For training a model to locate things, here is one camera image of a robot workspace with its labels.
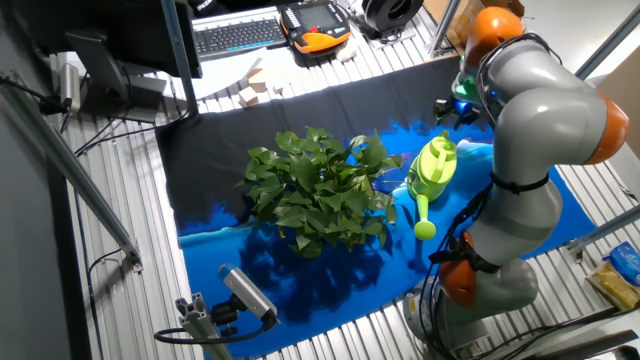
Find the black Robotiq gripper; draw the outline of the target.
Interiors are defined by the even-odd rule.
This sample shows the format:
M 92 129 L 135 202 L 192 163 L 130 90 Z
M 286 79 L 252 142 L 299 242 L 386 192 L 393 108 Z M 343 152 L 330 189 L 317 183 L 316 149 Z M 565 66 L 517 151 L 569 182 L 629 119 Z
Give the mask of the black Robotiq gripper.
M 437 99 L 434 103 L 435 113 L 447 113 L 439 116 L 437 122 L 442 126 L 454 127 L 473 124 L 481 114 L 480 109 L 473 103 L 450 97 L 449 99 Z

